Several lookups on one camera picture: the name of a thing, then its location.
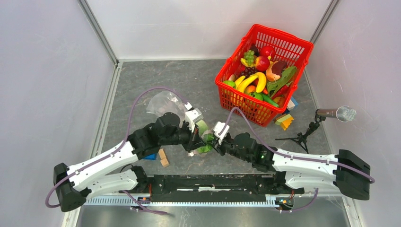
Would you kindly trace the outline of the red plastic basket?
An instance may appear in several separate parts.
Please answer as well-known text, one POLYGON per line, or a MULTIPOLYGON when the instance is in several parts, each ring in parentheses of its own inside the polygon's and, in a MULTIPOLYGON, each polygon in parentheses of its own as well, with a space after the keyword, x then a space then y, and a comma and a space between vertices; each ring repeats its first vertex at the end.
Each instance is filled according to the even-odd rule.
POLYGON ((241 39, 236 50, 226 60, 226 63, 215 77, 221 106, 227 110, 238 107, 249 121, 265 127, 277 114, 285 111, 293 93, 298 88, 298 82, 302 77, 305 66, 308 64, 313 48, 314 45, 312 42, 298 38, 287 32, 254 24, 241 39), (272 46, 278 51, 276 59, 284 60, 290 66, 297 68, 296 73, 290 79, 292 84, 284 93, 284 100, 280 102, 279 107, 274 107, 267 102, 235 91, 223 83, 224 80, 227 80, 232 74, 239 73, 243 68, 240 58, 252 44, 258 47, 272 46))

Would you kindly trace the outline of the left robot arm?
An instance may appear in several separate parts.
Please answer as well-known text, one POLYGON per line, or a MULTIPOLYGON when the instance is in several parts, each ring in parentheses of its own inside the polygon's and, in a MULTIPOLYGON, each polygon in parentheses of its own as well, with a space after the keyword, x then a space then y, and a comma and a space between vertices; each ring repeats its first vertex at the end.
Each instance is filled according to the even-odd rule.
POLYGON ((162 146, 181 145, 189 152, 204 146, 197 124, 202 119, 199 109, 187 111, 183 122, 178 115, 167 112, 92 159, 71 166, 56 165, 53 169, 54 190, 59 201, 56 207, 68 212, 102 194, 133 189, 144 192, 148 179, 141 167, 119 174, 110 172, 156 154, 162 146))

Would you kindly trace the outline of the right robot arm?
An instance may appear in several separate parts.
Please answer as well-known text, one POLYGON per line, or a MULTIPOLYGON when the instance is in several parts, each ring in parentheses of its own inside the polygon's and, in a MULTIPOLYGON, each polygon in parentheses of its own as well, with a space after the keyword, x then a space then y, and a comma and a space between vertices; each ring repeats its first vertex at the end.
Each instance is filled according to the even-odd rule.
POLYGON ((257 143, 249 133, 215 138, 212 146, 222 156, 230 154, 260 172, 274 173, 273 187, 279 193, 318 188, 361 201, 370 198, 370 165, 349 150, 341 149, 336 155, 290 152, 257 143))

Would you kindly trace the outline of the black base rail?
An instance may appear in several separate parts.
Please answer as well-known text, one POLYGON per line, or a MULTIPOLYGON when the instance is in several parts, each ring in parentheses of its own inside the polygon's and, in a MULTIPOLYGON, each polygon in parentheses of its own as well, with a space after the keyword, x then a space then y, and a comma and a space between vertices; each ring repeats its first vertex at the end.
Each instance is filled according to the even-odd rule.
POLYGON ((282 174, 153 175, 140 179, 131 193, 149 193, 153 202, 257 202, 266 195, 303 194, 282 174))

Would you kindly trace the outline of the dark green leafy vegetable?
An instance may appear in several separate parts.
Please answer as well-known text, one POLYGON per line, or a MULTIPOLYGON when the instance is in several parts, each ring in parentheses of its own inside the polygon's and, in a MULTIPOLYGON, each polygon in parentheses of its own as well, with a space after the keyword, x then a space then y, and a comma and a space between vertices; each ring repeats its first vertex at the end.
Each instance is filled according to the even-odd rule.
POLYGON ((288 67, 282 72, 282 76, 280 79, 275 82, 268 82, 266 85, 268 96, 272 98, 275 94, 277 94, 277 92, 292 79, 296 71, 296 66, 288 67))

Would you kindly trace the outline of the red toy tomato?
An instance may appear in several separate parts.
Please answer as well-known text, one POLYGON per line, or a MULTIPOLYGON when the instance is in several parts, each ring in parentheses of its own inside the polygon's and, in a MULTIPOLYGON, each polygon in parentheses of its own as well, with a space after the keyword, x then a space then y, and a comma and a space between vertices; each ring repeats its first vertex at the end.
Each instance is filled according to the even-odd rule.
POLYGON ((276 51, 272 46, 264 46, 259 50, 259 56, 264 56, 264 57, 270 57, 271 59, 274 59, 276 55, 276 51))

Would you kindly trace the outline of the green toy lettuce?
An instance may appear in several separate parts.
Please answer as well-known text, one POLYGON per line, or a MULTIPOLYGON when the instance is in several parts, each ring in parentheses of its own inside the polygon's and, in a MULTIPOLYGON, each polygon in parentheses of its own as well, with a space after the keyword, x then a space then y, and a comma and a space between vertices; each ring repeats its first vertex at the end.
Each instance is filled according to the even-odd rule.
POLYGON ((199 148, 197 148, 197 152, 199 154, 204 154, 208 153, 213 149, 213 146, 211 145, 211 142, 214 139, 214 133, 213 131, 208 127, 206 122, 204 120, 200 120, 197 122, 197 126, 199 127, 199 136, 202 140, 202 142, 205 142, 205 144, 199 148))

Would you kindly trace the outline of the red toy apple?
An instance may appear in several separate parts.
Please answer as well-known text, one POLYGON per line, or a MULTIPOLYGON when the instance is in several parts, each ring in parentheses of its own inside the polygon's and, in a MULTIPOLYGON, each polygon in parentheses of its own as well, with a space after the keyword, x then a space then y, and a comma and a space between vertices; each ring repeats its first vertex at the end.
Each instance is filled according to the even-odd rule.
POLYGON ((255 59, 255 68, 260 72, 265 72, 270 67, 270 60, 266 56, 258 56, 255 59))

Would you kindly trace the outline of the yellow green block pile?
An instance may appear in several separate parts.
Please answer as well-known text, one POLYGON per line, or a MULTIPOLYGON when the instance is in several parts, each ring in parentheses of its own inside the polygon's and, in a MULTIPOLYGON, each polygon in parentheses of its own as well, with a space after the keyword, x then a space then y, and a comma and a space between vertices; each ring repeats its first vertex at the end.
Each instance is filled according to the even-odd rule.
POLYGON ((290 114, 284 114, 274 120, 276 125, 279 125, 284 131, 288 129, 291 123, 294 121, 294 118, 290 114))

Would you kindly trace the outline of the wooden cube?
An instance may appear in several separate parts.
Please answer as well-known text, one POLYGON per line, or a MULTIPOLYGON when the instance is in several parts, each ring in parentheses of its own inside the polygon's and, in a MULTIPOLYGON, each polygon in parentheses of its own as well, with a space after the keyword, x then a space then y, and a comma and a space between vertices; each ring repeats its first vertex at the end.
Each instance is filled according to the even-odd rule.
POLYGON ((166 159, 166 154, 162 148, 158 151, 158 154, 161 160, 166 159))
POLYGON ((167 158, 161 159, 161 160, 160 160, 160 163, 161 163, 161 165, 162 165, 163 167, 167 167, 167 166, 170 165, 170 163, 169 163, 169 161, 168 161, 167 158))

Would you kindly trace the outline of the silver microphone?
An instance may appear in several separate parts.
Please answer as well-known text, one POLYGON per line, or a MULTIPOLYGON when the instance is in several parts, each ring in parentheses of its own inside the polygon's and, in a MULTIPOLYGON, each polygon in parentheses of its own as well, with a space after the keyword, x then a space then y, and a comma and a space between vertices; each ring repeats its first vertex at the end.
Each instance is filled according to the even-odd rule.
POLYGON ((355 119, 357 112, 349 106, 341 106, 335 109, 317 109, 316 114, 320 117, 335 118, 341 122, 350 122, 355 119))

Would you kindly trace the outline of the green toy lime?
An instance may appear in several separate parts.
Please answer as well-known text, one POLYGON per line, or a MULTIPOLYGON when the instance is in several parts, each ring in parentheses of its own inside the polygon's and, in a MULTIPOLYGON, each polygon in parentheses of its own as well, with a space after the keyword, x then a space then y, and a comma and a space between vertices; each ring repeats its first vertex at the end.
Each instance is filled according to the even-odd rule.
POLYGON ((233 81, 225 80, 225 81, 223 81, 223 83, 224 83, 225 85, 229 86, 229 87, 232 87, 232 88, 236 89, 236 84, 235 84, 235 82, 233 82, 233 81))

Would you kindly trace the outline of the blue green block stack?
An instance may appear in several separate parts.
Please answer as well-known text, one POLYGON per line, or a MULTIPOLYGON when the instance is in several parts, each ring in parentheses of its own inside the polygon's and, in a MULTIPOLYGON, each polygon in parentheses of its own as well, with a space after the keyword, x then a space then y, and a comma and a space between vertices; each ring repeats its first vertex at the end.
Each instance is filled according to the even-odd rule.
POLYGON ((151 155, 143 157, 142 159, 145 159, 145 160, 156 160, 157 159, 157 154, 151 154, 151 155))

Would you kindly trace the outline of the green toy grapes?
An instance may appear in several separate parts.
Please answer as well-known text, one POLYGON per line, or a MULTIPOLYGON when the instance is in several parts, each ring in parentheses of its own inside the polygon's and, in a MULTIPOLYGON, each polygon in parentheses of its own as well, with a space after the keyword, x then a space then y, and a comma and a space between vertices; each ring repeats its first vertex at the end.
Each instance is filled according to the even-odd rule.
POLYGON ((244 59, 245 59, 245 62, 246 62, 248 65, 253 64, 253 63, 254 63, 254 59, 255 59, 254 51, 252 51, 252 50, 246 51, 246 52, 244 53, 244 59))

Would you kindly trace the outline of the clear zip top bag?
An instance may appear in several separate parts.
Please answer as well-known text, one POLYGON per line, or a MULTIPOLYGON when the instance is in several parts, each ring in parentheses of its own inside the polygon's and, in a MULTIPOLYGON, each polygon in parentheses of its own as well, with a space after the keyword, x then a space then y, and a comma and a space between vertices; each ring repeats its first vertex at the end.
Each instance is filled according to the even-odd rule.
MULTIPOLYGON (((161 117, 167 112, 174 113, 180 118, 180 126, 185 119, 186 108, 184 103, 178 99, 178 96, 170 91, 162 91, 153 96, 146 108, 148 114, 154 114, 161 117)), ((203 118, 198 120, 196 124, 199 127, 199 135, 205 142, 212 141, 212 131, 203 118)))

